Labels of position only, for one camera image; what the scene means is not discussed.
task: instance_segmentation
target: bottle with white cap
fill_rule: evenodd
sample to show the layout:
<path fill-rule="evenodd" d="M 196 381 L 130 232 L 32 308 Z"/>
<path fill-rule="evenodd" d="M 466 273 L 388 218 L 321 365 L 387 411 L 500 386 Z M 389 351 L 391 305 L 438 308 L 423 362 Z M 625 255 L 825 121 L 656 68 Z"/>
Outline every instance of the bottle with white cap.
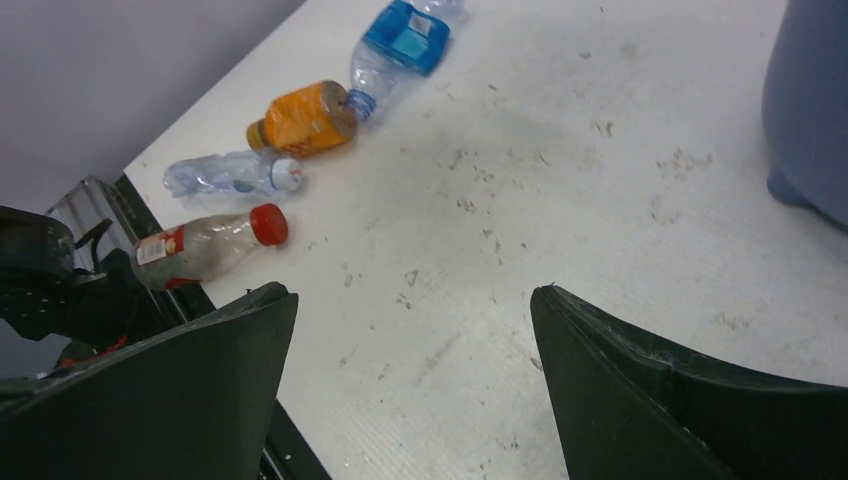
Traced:
<path fill-rule="evenodd" d="M 302 182 L 297 160 L 270 148 L 181 160 L 168 167 L 163 179 L 176 198 L 221 192 L 275 196 L 294 192 Z"/>

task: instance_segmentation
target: table surface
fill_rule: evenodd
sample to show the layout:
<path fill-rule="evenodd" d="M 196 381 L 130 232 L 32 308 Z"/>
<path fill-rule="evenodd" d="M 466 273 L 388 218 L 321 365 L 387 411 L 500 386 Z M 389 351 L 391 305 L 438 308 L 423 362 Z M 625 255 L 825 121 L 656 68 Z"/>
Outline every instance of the table surface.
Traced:
<path fill-rule="evenodd" d="M 309 0 L 127 169 L 246 148 L 385 0 Z M 205 285 L 301 296 L 279 398 L 338 479 L 553 479 L 533 288 L 723 360 L 848 386 L 848 235 L 776 203 L 760 96 L 784 2 L 477 0 L 443 64 L 280 204 L 287 245 Z"/>

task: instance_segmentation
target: clear plastic bottle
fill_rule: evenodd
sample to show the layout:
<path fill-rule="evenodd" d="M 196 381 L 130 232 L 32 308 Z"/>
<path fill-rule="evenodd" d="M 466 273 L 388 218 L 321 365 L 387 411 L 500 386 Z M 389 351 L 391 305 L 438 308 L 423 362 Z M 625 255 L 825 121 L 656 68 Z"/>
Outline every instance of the clear plastic bottle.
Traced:
<path fill-rule="evenodd" d="M 393 11 L 399 6 L 406 6 L 403 15 Z M 379 117 L 394 100 L 397 87 L 429 74 L 441 58 L 451 28 L 466 16 L 465 0 L 392 2 L 351 56 L 347 107 L 357 122 L 362 125 Z M 398 17 L 409 22 L 401 25 L 400 35 L 396 35 Z"/>
<path fill-rule="evenodd" d="M 268 148 L 182 160 L 168 167 L 162 183 L 180 198 L 219 192 L 278 195 L 297 190 L 302 181 L 297 160 Z"/>
<path fill-rule="evenodd" d="M 289 235 L 286 217 L 273 203 L 248 213 L 199 218 L 138 242 L 133 271 L 151 290 L 212 280 L 261 246 Z"/>

